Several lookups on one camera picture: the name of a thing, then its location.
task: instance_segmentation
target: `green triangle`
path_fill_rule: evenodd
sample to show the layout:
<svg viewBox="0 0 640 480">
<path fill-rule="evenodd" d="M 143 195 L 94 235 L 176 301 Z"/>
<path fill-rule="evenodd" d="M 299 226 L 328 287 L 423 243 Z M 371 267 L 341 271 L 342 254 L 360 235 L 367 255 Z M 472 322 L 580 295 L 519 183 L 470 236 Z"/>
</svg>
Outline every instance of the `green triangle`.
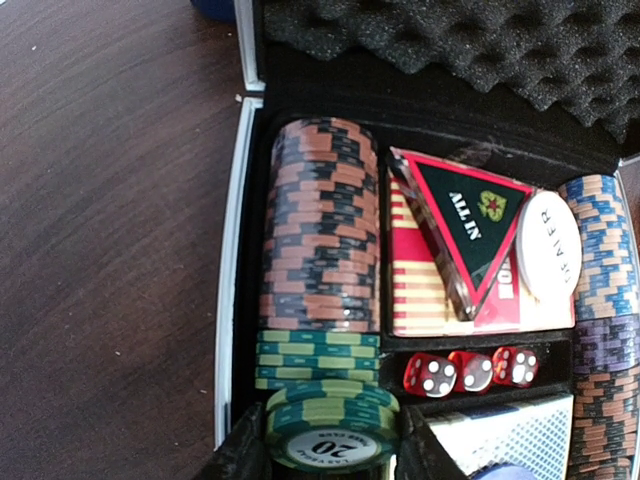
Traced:
<svg viewBox="0 0 640 480">
<path fill-rule="evenodd" d="M 480 304 L 515 238 L 533 188 L 483 170 L 402 152 L 451 252 L 471 301 Z"/>
</svg>

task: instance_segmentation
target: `poker set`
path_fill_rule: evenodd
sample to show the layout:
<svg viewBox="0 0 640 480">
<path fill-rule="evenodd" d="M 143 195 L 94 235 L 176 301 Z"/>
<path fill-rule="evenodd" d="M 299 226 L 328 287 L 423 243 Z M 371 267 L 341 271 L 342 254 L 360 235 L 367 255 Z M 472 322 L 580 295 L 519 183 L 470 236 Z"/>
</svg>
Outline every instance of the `poker set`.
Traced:
<svg viewBox="0 0 640 480">
<path fill-rule="evenodd" d="M 640 16 L 426 3 L 236 2 L 220 478 L 637 479 Z"/>
</svg>

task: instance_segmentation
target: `chip label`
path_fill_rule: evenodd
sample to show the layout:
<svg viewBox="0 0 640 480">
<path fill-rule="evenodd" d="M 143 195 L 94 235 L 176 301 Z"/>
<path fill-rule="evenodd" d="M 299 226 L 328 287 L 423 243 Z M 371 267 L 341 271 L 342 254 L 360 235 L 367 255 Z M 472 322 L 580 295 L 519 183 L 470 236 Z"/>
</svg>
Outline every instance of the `chip label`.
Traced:
<svg viewBox="0 0 640 480">
<path fill-rule="evenodd" d="M 378 442 L 371 437 L 334 428 L 300 434 L 287 445 L 291 458 L 323 468 L 357 465 L 372 458 L 378 450 Z"/>
</svg>

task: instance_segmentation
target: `translucent red dice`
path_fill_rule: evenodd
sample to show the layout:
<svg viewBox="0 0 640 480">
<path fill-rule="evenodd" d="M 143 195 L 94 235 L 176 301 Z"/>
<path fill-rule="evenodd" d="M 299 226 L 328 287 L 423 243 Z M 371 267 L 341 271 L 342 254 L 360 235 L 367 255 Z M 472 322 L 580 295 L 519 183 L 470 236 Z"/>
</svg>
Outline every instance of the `translucent red dice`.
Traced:
<svg viewBox="0 0 640 480">
<path fill-rule="evenodd" d="M 486 393 L 489 390 L 493 380 L 491 357 L 480 353 L 455 351 L 449 354 L 449 361 L 458 371 L 454 391 Z"/>
<path fill-rule="evenodd" d="M 538 373 L 538 358 L 531 350 L 500 347 L 493 354 L 493 382 L 527 388 Z"/>
<path fill-rule="evenodd" d="M 456 366 L 446 358 L 416 353 L 404 372 L 404 389 L 413 395 L 446 397 L 456 384 Z"/>
</svg>

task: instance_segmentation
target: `triangular all in marker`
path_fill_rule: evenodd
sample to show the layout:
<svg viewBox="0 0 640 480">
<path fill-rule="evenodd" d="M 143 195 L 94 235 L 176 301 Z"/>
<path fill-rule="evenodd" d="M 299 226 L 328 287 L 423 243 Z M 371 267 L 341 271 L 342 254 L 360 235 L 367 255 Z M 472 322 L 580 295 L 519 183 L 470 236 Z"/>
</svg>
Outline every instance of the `triangular all in marker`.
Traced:
<svg viewBox="0 0 640 480">
<path fill-rule="evenodd" d="M 427 217 L 427 241 L 456 314 L 473 320 L 509 253 L 520 211 L 534 188 L 422 153 L 392 152 Z"/>
</svg>

